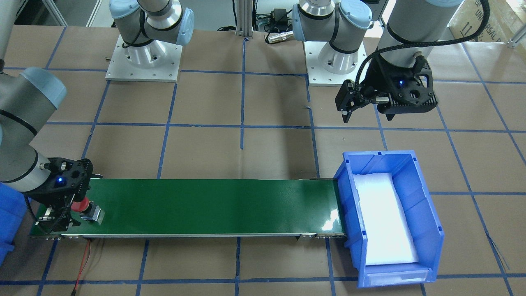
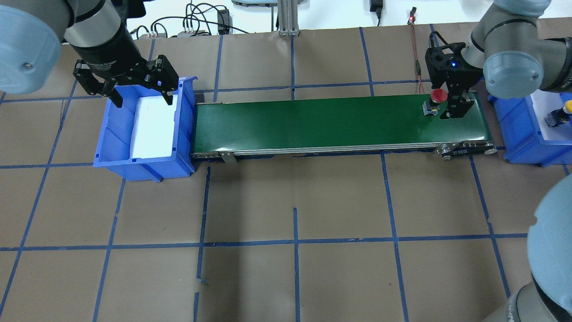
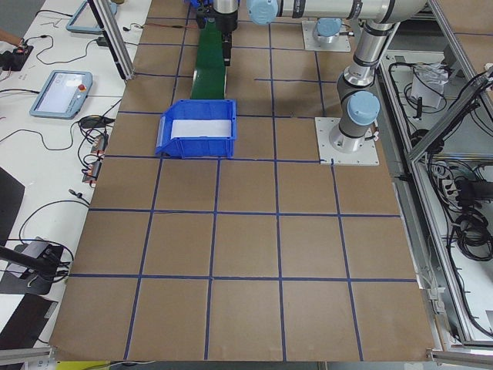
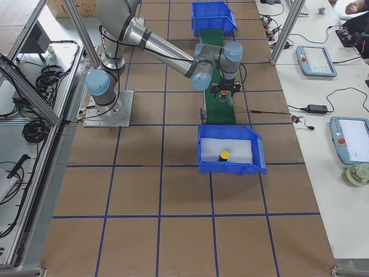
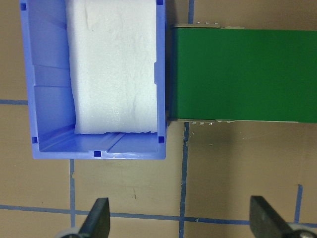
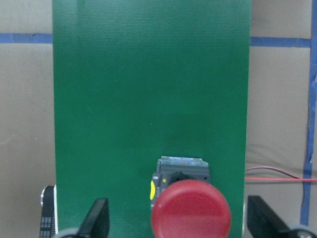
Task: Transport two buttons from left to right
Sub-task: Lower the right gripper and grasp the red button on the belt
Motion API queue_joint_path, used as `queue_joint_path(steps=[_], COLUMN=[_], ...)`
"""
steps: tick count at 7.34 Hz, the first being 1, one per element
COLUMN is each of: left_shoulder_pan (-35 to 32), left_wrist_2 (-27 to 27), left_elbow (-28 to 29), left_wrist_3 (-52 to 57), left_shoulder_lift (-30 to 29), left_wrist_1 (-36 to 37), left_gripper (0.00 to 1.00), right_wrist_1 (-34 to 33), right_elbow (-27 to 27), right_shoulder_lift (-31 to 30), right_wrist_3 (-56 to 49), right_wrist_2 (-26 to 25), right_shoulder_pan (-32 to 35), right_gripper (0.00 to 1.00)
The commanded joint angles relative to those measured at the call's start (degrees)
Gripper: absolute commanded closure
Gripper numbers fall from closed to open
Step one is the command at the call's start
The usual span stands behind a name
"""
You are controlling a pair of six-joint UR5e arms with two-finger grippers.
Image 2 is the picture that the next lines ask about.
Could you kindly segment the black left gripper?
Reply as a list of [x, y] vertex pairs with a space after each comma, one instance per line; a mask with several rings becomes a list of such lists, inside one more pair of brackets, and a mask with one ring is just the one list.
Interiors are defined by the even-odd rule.
[[179, 75], [165, 55], [147, 61], [140, 53], [126, 27], [120, 27], [105, 43], [95, 47], [73, 49], [80, 56], [73, 75], [87, 94], [101, 94], [122, 108], [123, 98], [114, 89], [116, 85], [140, 85], [160, 92], [169, 106], [173, 105], [173, 92]]

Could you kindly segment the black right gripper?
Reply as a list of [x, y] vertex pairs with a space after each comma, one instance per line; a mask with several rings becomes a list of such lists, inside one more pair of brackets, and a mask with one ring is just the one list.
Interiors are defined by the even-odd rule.
[[474, 67], [463, 58], [462, 51], [468, 48], [465, 42], [447, 42], [438, 32], [429, 34], [429, 47], [425, 62], [433, 89], [446, 85], [447, 107], [441, 119], [461, 119], [475, 104], [471, 96], [461, 96], [483, 77], [482, 68]]

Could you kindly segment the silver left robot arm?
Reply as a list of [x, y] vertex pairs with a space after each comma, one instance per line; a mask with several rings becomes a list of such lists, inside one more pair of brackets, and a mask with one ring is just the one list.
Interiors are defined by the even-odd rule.
[[2, 92], [41, 89], [66, 42], [79, 55], [73, 76], [87, 94], [107, 97], [120, 108], [116, 87], [138, 85], [173, 104], [179, 75], [164, 55], [143, 58], [112, 1], [3, 0], [0, 16]]

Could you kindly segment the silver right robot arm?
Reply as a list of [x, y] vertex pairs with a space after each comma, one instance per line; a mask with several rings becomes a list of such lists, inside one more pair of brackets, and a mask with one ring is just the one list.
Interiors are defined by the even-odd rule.
[[[549, 0], [495, 0], [466, 42], [437, 47], [432, 32], [425, 61], [432, 83], [425, 115], [447, 102], [442, 119], [463, 118], [469, 89], [484, 80], [511, 163], [571, 163], [571, 39], [538, 37]], [[527, 233], [530, 283], [485, 318], [487, 322], [571, 320], [571, 177], [541, 200]]]

